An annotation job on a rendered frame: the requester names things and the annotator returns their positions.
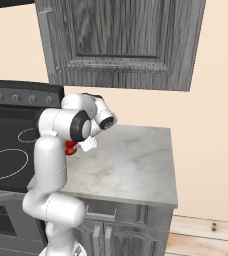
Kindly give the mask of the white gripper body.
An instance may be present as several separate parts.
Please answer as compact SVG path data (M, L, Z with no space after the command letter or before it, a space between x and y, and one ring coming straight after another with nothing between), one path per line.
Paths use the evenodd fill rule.
M97 141L94 137L89 136L86 140L80 142L79 145L84 152L88 152L97 147Z

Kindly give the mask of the black stove with hob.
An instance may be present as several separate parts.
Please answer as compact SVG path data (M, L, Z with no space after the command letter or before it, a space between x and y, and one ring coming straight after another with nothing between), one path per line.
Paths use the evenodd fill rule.
M34 145L38 138L36 122L46 108L58 108L64 88L48 83L0 80L0 190L25 192L34 176ZM13 102L12 95L19 101ZM30 104L28 97L36 101ZM53 98L47 105L46 96Z

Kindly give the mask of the red round object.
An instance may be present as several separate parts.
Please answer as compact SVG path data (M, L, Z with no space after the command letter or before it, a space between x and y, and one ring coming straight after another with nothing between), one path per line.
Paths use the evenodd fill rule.
M76 141L66 141L65 142L65 154L71 156L77 151L77 142Z

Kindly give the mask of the grey wood drawer front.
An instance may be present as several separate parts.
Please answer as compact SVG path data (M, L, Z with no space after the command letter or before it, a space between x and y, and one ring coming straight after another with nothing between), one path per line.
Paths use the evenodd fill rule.
M113 214L116 212L115 222L135 223L137 220L137 206L120 202L111 202L95 199L85 199L84 203L89 205L89 211L95 213Z

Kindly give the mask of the grey wood base cupboard door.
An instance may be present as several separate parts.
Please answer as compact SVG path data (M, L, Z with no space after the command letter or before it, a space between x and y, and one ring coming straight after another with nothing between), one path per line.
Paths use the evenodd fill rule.
M111 256L155 256L158 239L149 229L120 224L104 225L112 227Z
M87 252L87 256L94 256L93 251L93 231L95 226L100 226L100 248L102 256L102 224L98 221L84 220L83 223L74 229L74 235L77 241L83 246Z

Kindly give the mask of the grey oven door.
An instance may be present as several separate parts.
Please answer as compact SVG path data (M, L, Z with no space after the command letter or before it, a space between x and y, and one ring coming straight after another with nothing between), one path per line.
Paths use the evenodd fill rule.
M47 245L45 224L27 215L22 202L0 202L0 256L39 256Z

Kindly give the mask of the dark range hood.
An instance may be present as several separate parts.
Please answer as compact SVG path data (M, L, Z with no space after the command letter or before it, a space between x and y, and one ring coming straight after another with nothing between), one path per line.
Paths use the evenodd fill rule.
M0 8L34 4L35 0L0 0Z

